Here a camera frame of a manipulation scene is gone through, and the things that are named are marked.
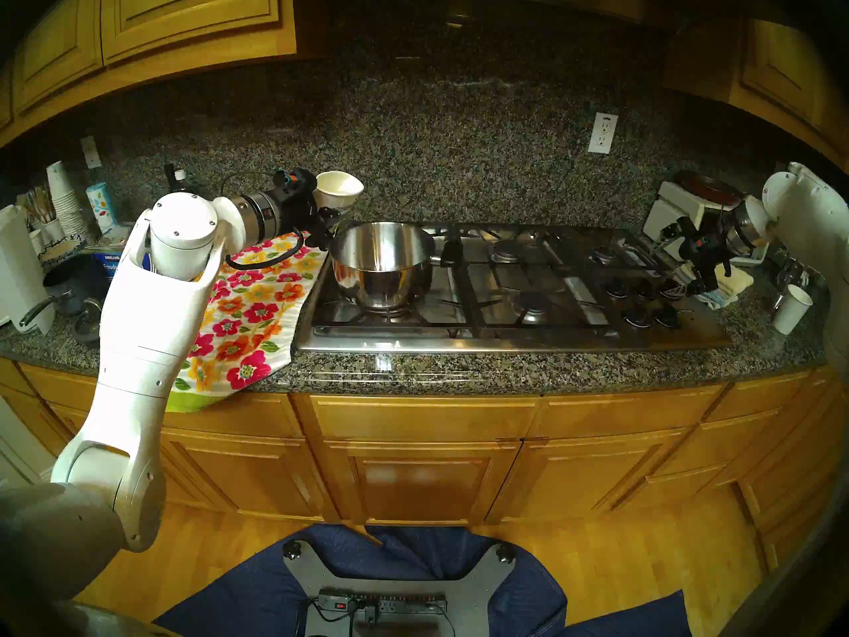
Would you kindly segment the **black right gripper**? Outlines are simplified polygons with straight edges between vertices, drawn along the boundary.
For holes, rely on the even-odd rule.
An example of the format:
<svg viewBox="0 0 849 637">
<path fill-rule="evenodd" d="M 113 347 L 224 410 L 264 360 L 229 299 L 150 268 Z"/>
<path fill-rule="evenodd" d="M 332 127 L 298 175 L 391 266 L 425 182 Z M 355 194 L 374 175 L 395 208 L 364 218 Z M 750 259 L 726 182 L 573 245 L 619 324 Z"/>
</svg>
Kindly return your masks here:
<svg viewBox="0 0 849 637">
<path fill-rule="evenodd" d="M 731 252 L 718 232 L 699 232 L 689 217 L 679 217 L 677 226 L 683 239 L 678 246 L 678 256 L 684 261 L 667 264 L 665 277 L 669 301 L 715 291 L 718 288 L 717 265 L 721 266 L 726 278 L 733 274 Z"/>
</svg>

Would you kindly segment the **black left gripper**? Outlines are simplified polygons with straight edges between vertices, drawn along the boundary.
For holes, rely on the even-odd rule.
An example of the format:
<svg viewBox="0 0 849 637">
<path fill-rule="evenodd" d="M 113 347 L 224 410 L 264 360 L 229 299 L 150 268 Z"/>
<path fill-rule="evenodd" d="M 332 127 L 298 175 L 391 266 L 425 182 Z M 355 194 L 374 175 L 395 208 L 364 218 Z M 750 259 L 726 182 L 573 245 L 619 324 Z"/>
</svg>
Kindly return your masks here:
<svg viewBox="0 0 849 637">
<path fill-rule="evenodd" d="M 317 208 L 313 196 L 317 178 L 308 169 L 296 167 L 273 173 L 273 188 L 267 191 L 276 209 L 275 225 L 267 227 L 267 238 L 289 233 L 308 233 L 307 246 L 321 246 L 322 226 L 334 230 L 344 211 L 321 206 Z"/>
</svg>

